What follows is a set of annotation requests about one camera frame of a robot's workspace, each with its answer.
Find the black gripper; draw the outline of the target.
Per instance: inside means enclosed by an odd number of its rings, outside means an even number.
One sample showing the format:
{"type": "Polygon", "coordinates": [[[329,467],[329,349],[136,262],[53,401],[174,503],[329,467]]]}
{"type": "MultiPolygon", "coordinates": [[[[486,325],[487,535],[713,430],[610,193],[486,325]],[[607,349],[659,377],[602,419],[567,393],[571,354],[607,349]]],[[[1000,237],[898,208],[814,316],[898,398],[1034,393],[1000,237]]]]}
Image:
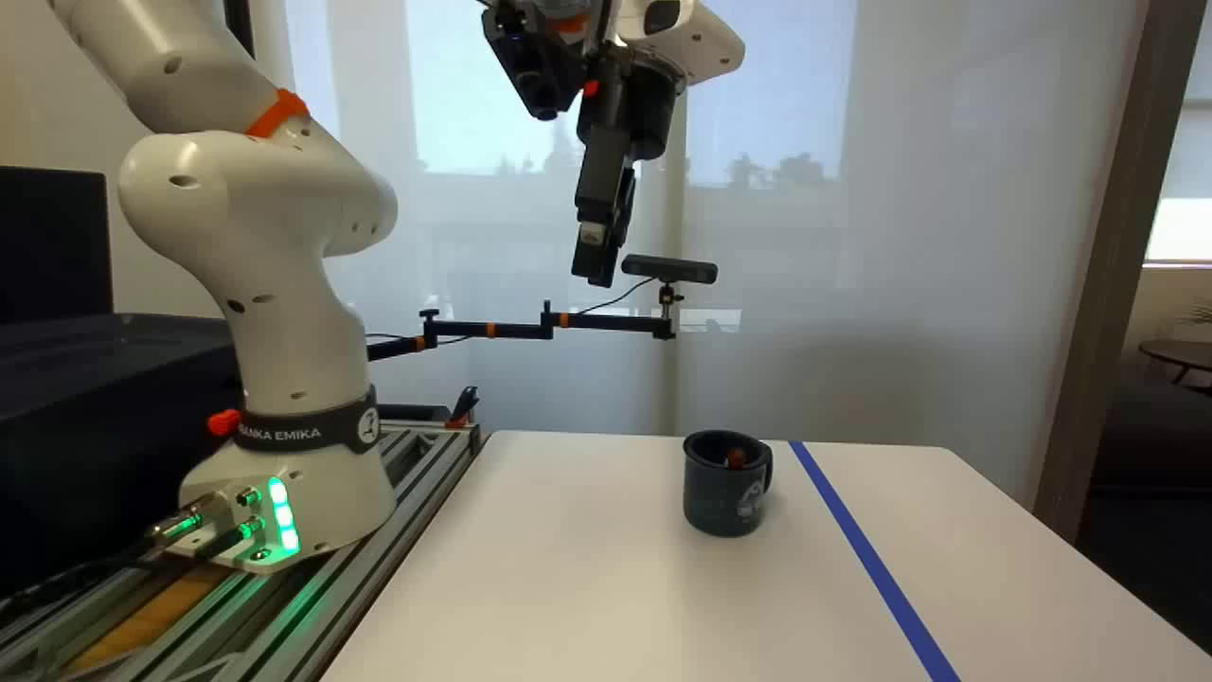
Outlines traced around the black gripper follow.
{"type": "Polygon", "coordinates": [[[602,63],[583,85],[571,275],[614,284],[630,237],[638,162],[667,151],[678,81],[651,63],[602,63]]]}

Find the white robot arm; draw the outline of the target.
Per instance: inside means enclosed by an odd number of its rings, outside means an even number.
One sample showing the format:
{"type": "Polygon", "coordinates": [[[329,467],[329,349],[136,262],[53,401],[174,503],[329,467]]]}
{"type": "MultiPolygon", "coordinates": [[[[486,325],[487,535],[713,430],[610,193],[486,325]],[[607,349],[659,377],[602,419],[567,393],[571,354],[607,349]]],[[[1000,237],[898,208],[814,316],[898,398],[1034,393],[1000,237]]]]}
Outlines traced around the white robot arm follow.
{"type": "MultiPolygon", "coordinates": [[[[122,213],[216,300],[241,380],[154,544],[279,574],[369,539],[394,491],[365,325],[326,262],[391,237],[394,191],[252,66],[212,0],[49,7],[149,127],[117,171],[122,213]]],[[[607,287],[638,167],[667,151],[678,94],[735,74],[747,46],[706,0],[480,0],[480,36],[533,119],[577,119],[571,275],[607,287]]]]}

